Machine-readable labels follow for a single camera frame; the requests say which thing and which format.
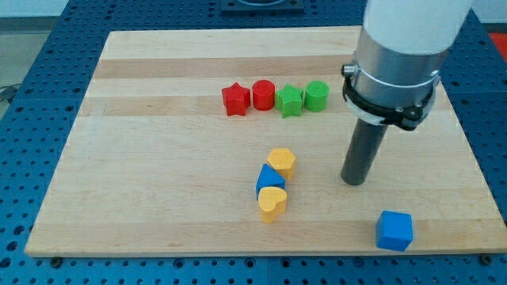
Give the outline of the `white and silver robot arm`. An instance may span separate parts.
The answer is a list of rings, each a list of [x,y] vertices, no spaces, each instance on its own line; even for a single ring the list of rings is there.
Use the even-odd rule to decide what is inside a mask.
[[[423,101],[471,5],[471,0],[368,0],[353,88],[385,108]]]

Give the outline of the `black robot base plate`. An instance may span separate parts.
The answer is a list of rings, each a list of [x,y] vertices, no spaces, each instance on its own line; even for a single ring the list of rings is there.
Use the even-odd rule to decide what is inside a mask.
[[[226,15],[240,13],[302,13],[305,0],[220,0],[220,13]]]

